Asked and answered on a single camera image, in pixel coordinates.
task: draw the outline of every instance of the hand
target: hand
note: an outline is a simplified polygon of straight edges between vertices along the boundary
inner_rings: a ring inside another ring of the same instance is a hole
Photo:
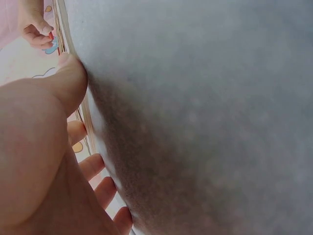
[[[52,47],[48,34],[53,27],[44,20],[44,0],[19,0],[19,30],[32,47]]]
[[[92,190],[104,168],[99,154],[77,163],[71,145],[86,131],[70,122],[87,79],[74,56],[62,54],[48,78],[0,87],[0,234],[126,235],[132,219],[122,208],[112,221],[104,209],[115,195],[110,177]]]

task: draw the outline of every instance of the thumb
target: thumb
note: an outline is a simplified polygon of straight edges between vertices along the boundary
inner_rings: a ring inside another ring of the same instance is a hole
[[[32,24],[41,34],[45,36],[48,36],[48,34],[53,30],[53,27],[44,20],[44,17],[38,11],[35,11],[32,15]]]
[[[71,54],[62,53],[58,72],[40,80],[40,85],[60,100],[67,116],[77,109],[85,97],[87,74],[82,63]]]

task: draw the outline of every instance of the gray blanket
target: gray blanket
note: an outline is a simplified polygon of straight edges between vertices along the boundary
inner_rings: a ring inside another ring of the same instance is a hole
[[[99,151],[137,228],[312,234],[312,0],[67,8]]]

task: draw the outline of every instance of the fingernail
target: fingernail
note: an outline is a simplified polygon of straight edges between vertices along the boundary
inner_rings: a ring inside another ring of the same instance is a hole
[[[43,34],[46,35],[46,36],[48,36],[48,34],[49,34],[51,31],[52,31],[52,30],[51,30],[51,27],[45,26],[45,27],[43,28]]]
[[[63,68],[66,65],[66,62],[67,62],[68,59],[69,59],[69,54],[66,53],[66,52],[63,52],[59,56],[59,62],[58,62],[57,70]]]

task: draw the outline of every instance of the finger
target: finger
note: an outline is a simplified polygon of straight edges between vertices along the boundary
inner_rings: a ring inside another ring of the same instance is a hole
[[[53,30],[53,27],[50,26],[47,23],[47,21],[44,20],[40,12],[37,11],[33,12],[32,23],[37,28],[37,30],[43,35],[47,36]]]
[[[67,124],[68,141],[71,146],[81,141],[86,135],[85,126],[80,121],[70,121]]]
[[[113,219],[121,235],[128,235],[133,226],[132,215],[127,207],[122,207]]]
[[[78,108],[85,96],[87,74],[81,62],[67,53],[59,57],[58,67],[55,75],[36,79],[36,83],[61,102],[68,117]]]
[[[27,32],[22,34],[23,38],[26,39],[30,44],[33,45],[43,45],[45,43],[51,42],[52,40],[49,36],[44,36],[42,34],[37,35],[34,32]]]
[[[52,42],[48,42],[48,43],[45,43],[43,45],[36,45],[36,44],[30,44],[30,45],[33,48],[41,49],[41,50],[49,49],[53,46]]]
[[[104,162],[100,154],[93,154],[79,163],[79,167],[86,180],[91,180],[104,168]]]
[[[106,209],[116,194],[116,187],[111,177],[104,178],[94,190],[100,206]]]

